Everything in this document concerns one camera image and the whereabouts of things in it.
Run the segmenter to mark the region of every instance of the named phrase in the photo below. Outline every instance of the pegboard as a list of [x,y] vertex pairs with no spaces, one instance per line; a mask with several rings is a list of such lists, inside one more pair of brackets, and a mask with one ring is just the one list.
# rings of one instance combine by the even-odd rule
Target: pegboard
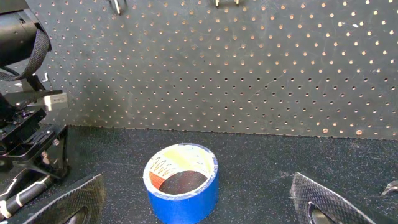
[[397,0],[28,4],[69,97],[46,123],[397,139]]

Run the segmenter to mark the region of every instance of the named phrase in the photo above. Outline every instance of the tape roll inner core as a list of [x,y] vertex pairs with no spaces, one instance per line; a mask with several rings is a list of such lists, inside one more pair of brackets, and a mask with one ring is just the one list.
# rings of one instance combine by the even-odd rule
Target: tape roll inner core
[[214,154],[191,144],[167,147],[148,162],[144,183],[151,191],[165,195],[185,195],[201,188],[215,173]]

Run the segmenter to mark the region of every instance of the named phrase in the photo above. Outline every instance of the screw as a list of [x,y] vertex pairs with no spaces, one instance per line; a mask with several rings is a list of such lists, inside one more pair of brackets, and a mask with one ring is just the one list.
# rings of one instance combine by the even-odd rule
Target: screw
[[54,139],[54,141],[52,142],[52,144],[54,146],[58,146],[60,144],[60,141],[58,139]]

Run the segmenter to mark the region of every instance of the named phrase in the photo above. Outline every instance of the black table surface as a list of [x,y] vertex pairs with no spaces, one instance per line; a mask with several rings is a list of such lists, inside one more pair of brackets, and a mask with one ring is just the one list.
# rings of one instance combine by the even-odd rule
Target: black table surface
[[[102,223],[160,223],[147,198],[142,172],[157,151],[181,142],[208,147],[220,166],[218,203],[202,223],[297,223],[289,199],[295,172],[398,220],[398,194],[380,196],[389,182],[398,180],[398,142],[370,139],[72,126],[69,175],[32,203],[87,175],[103,174]],[[7,176],[0,175],[0,187],[5,188],[17,172],[14,168]]]

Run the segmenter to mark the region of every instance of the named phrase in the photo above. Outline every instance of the roll of tape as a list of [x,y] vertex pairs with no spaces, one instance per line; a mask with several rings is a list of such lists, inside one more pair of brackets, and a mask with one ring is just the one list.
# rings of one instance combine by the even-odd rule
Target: roll of tape
[[198,144],[176,144],[156,153],[144,169],[155,215],[164,223],[197,223],[218,199],[218,163]]

